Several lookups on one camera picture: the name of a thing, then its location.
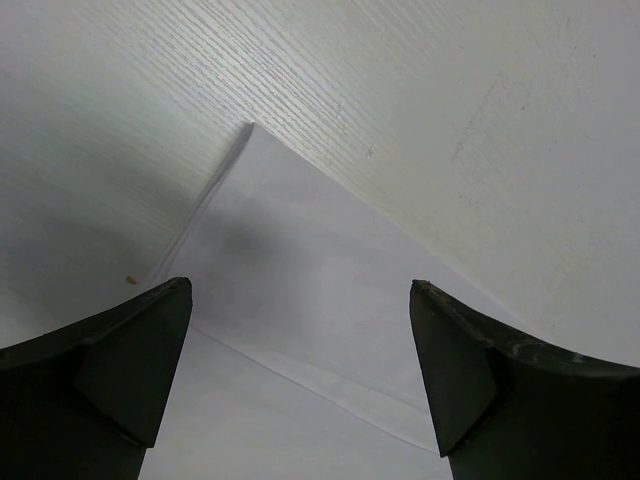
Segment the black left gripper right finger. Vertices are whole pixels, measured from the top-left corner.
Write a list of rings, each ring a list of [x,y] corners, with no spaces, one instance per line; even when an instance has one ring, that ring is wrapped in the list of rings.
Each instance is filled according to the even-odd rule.
[[[639,371],[486,316],[416,280],[410,319],[456,479],[635,479]]]

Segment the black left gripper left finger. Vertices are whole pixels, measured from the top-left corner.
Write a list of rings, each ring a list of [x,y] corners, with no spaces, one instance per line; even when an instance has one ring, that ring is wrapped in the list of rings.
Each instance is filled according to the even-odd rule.
[[[2,478],[138,478],[191,312],[192,284],[176,277],[2,349]]]

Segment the white t shirt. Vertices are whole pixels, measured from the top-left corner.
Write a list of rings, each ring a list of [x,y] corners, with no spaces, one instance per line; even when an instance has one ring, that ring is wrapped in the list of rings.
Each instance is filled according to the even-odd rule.
[[[145,479],[447,479],[409,296],[507,311],[256,124],[149,278],[193,311]]]

